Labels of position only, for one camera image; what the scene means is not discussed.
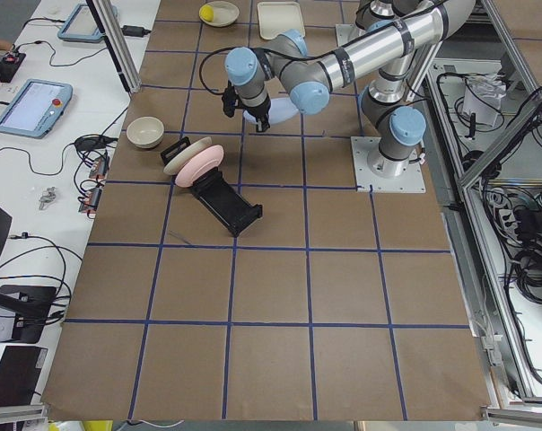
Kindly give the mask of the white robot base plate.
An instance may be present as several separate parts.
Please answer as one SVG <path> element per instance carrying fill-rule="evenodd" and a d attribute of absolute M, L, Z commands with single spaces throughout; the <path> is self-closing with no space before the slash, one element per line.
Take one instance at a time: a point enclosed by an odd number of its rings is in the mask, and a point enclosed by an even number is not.
<path fill-rule="evenodd" d="M 359 192 L 422 194 L 426 192 L 416 150 L 404 161 L 386 159 L 376 136 L 352 136 L 354 176 Z"/>

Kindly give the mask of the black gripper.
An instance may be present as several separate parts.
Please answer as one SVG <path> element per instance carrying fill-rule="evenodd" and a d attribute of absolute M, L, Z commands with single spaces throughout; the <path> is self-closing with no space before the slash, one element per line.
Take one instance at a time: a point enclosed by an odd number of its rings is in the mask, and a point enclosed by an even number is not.
<path fill-rule="evenodd" d="M 264 133 L 270 128 L 269 111 L 271 107 L 268 92 L 260 92 L 257 95 L 240 94 L 243 109 L 256 121 L 256 132 Z"/>

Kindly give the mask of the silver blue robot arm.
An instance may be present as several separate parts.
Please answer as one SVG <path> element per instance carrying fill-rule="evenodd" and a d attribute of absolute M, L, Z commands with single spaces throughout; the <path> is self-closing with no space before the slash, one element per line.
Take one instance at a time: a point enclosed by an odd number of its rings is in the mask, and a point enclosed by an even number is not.
<path fill-rule="evenodd" d="M 315 115 L 327 107 L 333 91 L 375 73 L 360 98 L 363 114 L 380 135 L 377 148 L 368 153 L 368 166 L 379 177 L 396 178 L 426 129 L 423 114 L 403 102 L 415 53 L 451 36 L 474 7 L 472 1 L 421 1 L 400 13 L 390 1 L 362 1 L 355 21 L 362 34 L 317 59 L 309 56 L 295 29 L 259 48 L 234 48 L 224 61 L 223 112 L 231 118 L 245 110 L 257 131 L 265 132 L 272 122 L 267 81 L 278 79 L 301 114 Z"/>

